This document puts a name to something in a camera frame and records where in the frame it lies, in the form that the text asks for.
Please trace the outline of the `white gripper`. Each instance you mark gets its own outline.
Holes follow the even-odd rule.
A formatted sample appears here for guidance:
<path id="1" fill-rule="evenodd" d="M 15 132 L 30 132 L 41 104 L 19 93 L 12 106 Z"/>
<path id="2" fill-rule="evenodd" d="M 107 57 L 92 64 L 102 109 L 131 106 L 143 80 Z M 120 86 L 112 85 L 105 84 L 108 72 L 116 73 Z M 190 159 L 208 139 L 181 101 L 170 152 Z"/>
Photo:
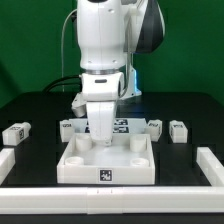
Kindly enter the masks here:
<path id="1" fill-rule="evenodd" d="M 105 146 L 112 144 L 117 101 L 123 87 L 122 78 L 122 72 L 107 75 L 82 74 L 82 94 L 86 101 L 91 138 Z"/>

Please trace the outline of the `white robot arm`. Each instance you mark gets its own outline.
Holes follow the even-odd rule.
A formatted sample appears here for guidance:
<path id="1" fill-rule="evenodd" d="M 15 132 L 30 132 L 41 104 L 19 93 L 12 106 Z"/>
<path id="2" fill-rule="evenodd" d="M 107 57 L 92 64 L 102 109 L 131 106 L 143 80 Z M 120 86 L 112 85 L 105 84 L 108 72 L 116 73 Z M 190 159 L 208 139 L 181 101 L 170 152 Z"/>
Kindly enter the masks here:
<path id="1" fill-rule="evenodd" d="M 117 101 L 129 84 L 131 55 L 153 52 L 164 35 L 158 0 L 77 0 L 82 97 L 93 141 L 112 141 Z"/>

